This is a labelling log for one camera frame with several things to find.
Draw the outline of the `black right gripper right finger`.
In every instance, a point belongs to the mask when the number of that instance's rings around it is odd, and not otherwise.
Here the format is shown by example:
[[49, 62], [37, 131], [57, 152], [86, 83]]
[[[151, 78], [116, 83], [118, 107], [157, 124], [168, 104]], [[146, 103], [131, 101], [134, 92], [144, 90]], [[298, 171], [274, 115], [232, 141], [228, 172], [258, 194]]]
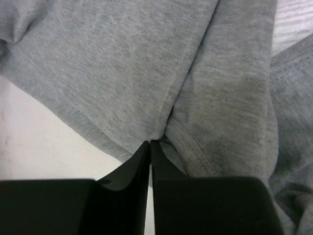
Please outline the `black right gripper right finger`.
[[270, 194], [254, 177], [193, 178], [151, 142], [157, 235], [281, 235]]

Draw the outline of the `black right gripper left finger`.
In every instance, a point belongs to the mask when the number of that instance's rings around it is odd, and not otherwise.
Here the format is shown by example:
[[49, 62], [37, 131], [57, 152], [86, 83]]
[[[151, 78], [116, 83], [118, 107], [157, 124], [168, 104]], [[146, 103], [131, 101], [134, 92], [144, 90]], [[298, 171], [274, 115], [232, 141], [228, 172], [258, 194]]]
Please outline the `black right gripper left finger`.
[[0, 183], [3, 235], [142, 235], [150, 145], [101, 178]]

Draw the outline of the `grey tank top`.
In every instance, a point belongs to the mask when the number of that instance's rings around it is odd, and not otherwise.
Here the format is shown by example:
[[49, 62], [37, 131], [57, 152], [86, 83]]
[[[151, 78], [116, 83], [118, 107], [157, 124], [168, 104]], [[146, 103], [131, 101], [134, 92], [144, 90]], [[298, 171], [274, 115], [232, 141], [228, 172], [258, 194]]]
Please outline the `grey tank top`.
[[274, 0], [3, 0], [0, 74], [119, 159], [254, 176], [313, 232], [313, 32]]

